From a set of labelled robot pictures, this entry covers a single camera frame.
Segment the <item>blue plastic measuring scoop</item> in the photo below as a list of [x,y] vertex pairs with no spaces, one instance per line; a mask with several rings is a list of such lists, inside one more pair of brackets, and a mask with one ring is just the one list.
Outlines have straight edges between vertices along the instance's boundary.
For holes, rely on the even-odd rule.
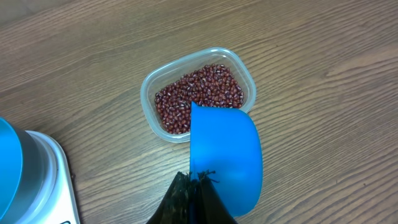
[[261,141],[253,120],[236,108],[191,107],[190,171],[204,171],[234,217],[257,204],[263,180]]

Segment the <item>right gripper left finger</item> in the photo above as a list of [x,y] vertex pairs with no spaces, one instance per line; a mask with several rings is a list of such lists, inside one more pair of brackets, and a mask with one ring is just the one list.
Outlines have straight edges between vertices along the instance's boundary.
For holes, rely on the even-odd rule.
[[187,224],[195,184],[191,173],[177,172],[157,210],[147,224]]

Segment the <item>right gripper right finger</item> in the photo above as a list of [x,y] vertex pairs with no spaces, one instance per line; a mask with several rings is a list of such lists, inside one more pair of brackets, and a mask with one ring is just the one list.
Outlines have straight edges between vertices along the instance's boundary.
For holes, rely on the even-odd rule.
[[198,173],[198,184],[195,192],[195,222],[200,224],[237,224],[220,199],[209,177],[215,171]]

